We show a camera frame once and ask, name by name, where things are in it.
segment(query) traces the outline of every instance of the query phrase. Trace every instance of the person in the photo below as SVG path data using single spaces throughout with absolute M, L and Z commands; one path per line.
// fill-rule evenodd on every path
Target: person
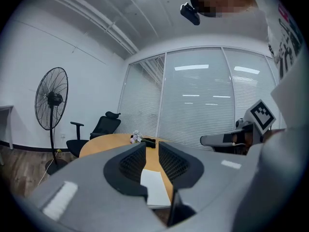
M 207 17 L 233 16 L 257 7 L 265 13 L 269 50 L 277 64 L 280 83 L 271 95 L 287 128 L 309 125 L 309 59 L 306 42 L 296 22 L 280 0 L 191 0 L 198 13 Z M 282 130 L 268 131 L 264 142 Z M 246 147 L 252 138 L 246 137 Z

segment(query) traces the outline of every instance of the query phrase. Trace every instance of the white sticker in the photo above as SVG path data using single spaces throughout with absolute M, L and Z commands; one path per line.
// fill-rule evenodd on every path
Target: white sticker
M 230 167 L 230 168 L 236 168 L 236 169 L 240 169 L 240 167 L 241 167 L 241 164 L 235 163 L 235 162 L 232 162 L 232 161 L 227 161 L 227 160 L 223 160 L 221 162 L 221 164 L 224 165 L 224 166 L 227 166 L 227 167 Z

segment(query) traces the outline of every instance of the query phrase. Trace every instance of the white wall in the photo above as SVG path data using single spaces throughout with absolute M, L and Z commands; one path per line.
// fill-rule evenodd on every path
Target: white wall
M 228 35 L 228 34 L 199 34 L 199 35 L 180 37 L 172 40 L 166 40 L 148 46 L 142 49 L 137 54 L 127 58 L 125 61 L 125 65 L 127 67 L 127 65 L 130 63 L 134 63 L 141 59 L 148 58 L 157 54 L 162 54 L 167 51 L 180 50 L 190 47 L 203 47 L 203 46 L 236 47 L 245 50 L 251 50 L 267 56 L 271 56 L 268 44 L 266 42 L 254 38 L 242 37 L 239 35 Z
M 117 112 L 126 68 L 107 44 L 85 36 L 94 30 L 86 19 L 69 14 L 66 21 L 64 6 L 59 7 L 62 14 L 58 17 L 56 11 L 50 14 L 41 4 L 31 2 L 18 10 L 1 34 L 0 101 L 14 105 L 14 144 L 49 148 L 49 131 L 40 127 L 35 117 L 35 94 L 47 71 L 64 68 L 69 79 L 68 103 L 56 127 L 55 147 L 66 148 L 67 140 L 76 139 L 70 121 L 85 124 L 81 138 L 89 139 L 100 116 L 106 111 Z M 0 117 L 0 140 L 8 141 L 2 123 L 5 115 Z

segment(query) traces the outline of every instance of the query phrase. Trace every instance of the fan pole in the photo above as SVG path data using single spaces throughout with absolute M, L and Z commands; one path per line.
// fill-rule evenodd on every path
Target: fan pole
M 49 175 L 54 174 L 59 169 L 63 168 L 68 163 L 62 159 L 56 159 L 55 149 L 54 149 L 54 140 L 53 140 L 53 114 L 54 113 L 54 106 L 50 105 L 50 126 L 49 126 L 49 133 L 50 133 L 50 143 L 52 146 L 52 153 L 53 153 L 53 160 L 49 160 L 45 164 L 45 169 Z
M 52 153 L 55 164 L 57 164 L 56 155 L 55 155 L 55 149 L 54 149 L 54 139 L 53 139 L 53 113 L 54 113 L 54 106 L 50 107 L 50 126 L 49 126 L 49 134 L 50 134 L 50 144 L 52 146 Z

